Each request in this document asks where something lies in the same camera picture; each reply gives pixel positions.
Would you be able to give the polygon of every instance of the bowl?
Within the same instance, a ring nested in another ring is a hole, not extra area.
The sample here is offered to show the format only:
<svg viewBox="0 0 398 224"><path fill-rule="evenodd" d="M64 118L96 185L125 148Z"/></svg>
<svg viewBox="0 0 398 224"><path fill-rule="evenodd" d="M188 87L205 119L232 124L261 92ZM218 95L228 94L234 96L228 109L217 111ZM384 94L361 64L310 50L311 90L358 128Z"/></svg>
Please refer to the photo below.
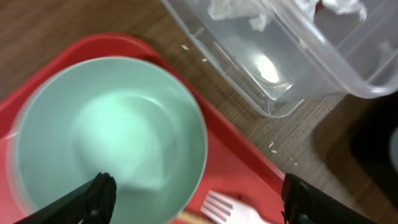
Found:
<svg viewBox="0 0 398 224"><path fill-rule="evenodd" d="M21 194L44 208L98 172L118 185L111 223L166 223L203 175L207 133L189 90L164 69L103 57L56 74L32 97L16 136Z"/></svg>

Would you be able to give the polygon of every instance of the red tray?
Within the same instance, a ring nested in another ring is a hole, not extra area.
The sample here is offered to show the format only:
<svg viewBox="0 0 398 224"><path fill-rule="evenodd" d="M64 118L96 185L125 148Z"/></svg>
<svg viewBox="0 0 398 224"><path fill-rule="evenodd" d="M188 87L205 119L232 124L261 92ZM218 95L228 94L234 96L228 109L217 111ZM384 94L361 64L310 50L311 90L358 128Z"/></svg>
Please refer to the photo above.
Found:
<svg viewBox="0 0 398 224"><path fill-rule="evenodd" d="M6 164L15 133L11 126L28 97L47 79L75 63L105 56L146 60L174 74L197 99L205 117L209 152L205 174L187 210L204 217L199 209L210 189L252 205L272 223L283 223L280 192L284 174L196 91L168 62L145 42L124 34L95 34L75 42L0 103L0 223L13 223L30 213L12 187Z"/></svg>

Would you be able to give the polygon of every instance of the wooden table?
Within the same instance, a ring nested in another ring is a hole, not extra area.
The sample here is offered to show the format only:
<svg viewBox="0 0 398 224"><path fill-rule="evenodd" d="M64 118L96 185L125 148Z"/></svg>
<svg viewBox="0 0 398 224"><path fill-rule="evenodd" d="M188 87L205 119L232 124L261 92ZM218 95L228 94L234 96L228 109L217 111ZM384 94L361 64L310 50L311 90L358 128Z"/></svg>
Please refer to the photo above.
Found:
<svg viewBox="0 0 398 224"><path fill-rule="evenodd" d="M329 96L305 101L287 118L265 118L201 61L158 0L0 0L0 100L72 42L98 32L150 43L283 172L379 223L398 222L394 207L348 152L349 127L374 101ZM272 142L277 154L268 149Z"/></svg>

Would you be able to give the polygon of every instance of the white fork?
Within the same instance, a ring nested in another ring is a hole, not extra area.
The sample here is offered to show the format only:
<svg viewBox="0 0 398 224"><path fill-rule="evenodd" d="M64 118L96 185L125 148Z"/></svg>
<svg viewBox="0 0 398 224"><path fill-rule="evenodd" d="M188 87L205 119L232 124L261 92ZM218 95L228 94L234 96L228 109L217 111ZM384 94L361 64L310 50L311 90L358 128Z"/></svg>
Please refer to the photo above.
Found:
<svg viewBox="0 0 398 224"><path fill-rule="evenodd" d="M218 224L270 224L249 205L212 190L200 210Z"/></svg>

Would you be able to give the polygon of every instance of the plastic container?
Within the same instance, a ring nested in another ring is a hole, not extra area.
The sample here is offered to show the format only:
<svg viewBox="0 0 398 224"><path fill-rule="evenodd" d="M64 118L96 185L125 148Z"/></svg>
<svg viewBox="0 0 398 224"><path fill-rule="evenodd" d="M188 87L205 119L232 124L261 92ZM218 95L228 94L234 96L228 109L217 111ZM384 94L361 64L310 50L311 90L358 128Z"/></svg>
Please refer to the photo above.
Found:
<svg viewBox="0 0 398 224"><path fill-rule="evenodd" d="M398 1L361 0L368 18L320 9L315 21L292 0L267 1L261 32L249 17L215 21L210 0L163 0L199 49L258 112L287 116L303 99L335 93L362 98L398 89Z"/></svg>
<svg viewBox="0 0 398 224"><path fill-rule="evenodd" d="M200 207L209 190L227 194L252 205L262 218L283 223L281 198L284 174L159 53L145 42L125 34L103 33L82 38L65 49L35 73L16 91L0 102L0 224L14 223L33 211L19 194L14 165L14 141L18 134L12 124L30 96L57 72L73 64L106 56L139 58L152 62L175 75L196 98L206 122L208 158L203 178L185 208L201 215ZM178 219L172 224L183 224Z"/></svg>

